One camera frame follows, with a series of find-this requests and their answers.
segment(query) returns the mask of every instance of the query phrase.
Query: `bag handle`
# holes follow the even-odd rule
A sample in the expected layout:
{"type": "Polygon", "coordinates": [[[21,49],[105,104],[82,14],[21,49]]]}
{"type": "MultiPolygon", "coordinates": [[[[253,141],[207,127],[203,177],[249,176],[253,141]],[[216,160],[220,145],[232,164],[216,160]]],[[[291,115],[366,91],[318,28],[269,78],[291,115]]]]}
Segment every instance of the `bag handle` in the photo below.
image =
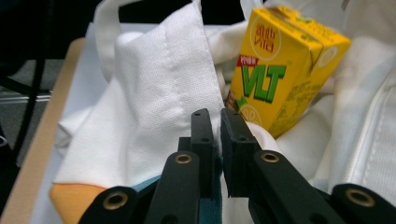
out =
{"type": "Polygon", "coordinates": [[[94,35],[99,62],[107,82],[114,74],[114,45],[121,34],[119,8],[140,0],[104,0],[93,17],[94,35]]]}

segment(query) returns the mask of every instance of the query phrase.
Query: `drink carton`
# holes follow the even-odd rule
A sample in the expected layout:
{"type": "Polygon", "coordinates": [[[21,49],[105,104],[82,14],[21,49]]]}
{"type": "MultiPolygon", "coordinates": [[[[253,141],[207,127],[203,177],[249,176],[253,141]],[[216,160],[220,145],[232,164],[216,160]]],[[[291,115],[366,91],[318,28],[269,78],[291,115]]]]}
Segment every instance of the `drink carton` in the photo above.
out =
{"type": "Polygon", "coordinates": [[[226,106],[273,137],[305,112],[350,40],[286,6],[252,10],[226,106]]]}

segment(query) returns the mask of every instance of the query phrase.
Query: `wooden table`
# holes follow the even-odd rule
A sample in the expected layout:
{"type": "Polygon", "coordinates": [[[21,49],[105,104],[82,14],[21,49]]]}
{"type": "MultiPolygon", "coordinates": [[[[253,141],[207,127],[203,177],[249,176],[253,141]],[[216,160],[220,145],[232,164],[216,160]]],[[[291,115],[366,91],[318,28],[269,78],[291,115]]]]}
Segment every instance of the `wooden table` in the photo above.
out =
{"type": "Polygon", "coordinates": [[[37,193],[46,171],[53,148],[57,123],[64,111],[78,58],[84,45],[84,38],[70,44],[64,65],[53,89],[51,99],[37,127],[14,188],[8,198],[0,224],[30,223],[37,193]]]}

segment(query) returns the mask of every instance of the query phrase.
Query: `white fabric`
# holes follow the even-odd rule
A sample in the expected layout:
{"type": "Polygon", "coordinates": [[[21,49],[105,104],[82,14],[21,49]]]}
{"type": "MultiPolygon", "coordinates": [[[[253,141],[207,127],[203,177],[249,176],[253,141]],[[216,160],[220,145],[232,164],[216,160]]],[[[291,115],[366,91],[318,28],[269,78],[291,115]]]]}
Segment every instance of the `white fabric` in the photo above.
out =
{"type": "Polygon", "coordinates": [[[55,182],[139,184],[159,175],[178,138],[190,136],[192,112],[207,108],[214,130],[219,126],[223,102],[197,3],[144,35],[118,37],[113,63],[106,92],[73,134],[55,182]]]}
{"type": "MultiPolygon", "coordinates": [[[[102,6],[111,7],[98,9],[113,15],[103,21],[95,16],[97,24],[104,24],[99,27],[119,25],[114,19],[116,2],[120,4],[106,0],[102,6]]],[[[243,2],[244,12],[259,4],[243,2]]],[[[284,154],[314,187],[330,193],[334,185],[352,182],[396,205],[396,2],[268,0],[265,4],[297,7],[305,16],[349,36],[352,45],[322,89],[324,94],[287,133],[275,140],[257,125],[248,127],[262,148],[284,154]]],[[[161,172],[180,136],[190,136],[192,111],[209,108],[216,130],[221,95],[227,92],[224,84],[233,76],[230,64],[246,25],[244,21],[218,33],[206,32],[199,5],[192,3],[144,35],[120,35],[114,27],[114,35],[104,36],[99,28],[96,37],[103,38],[97,42],[99,56],[111,81],[99,103],[81,112],[87,119],[60,122],[64,133],[59,144],[67,154],[56,182],[105,188],[139,184],[161,172]],[[116,39],[114,51],[109,43],[116,39]]],[[[252,223],[248,201],[227,199],[223,178],[222,187],[223,223],[252,223]]]]}

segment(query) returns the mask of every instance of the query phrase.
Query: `orange fabric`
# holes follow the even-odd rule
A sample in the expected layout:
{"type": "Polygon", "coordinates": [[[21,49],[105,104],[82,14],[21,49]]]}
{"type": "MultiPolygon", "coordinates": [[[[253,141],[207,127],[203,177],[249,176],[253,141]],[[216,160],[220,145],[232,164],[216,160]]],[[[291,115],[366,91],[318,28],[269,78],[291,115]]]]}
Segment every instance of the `orange fabric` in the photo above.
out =
{"type": "Polygon", "coordinates": [[[104,190],[92,185],[53,184],[49,196],[63,222],[75,224],[104,190]]]}

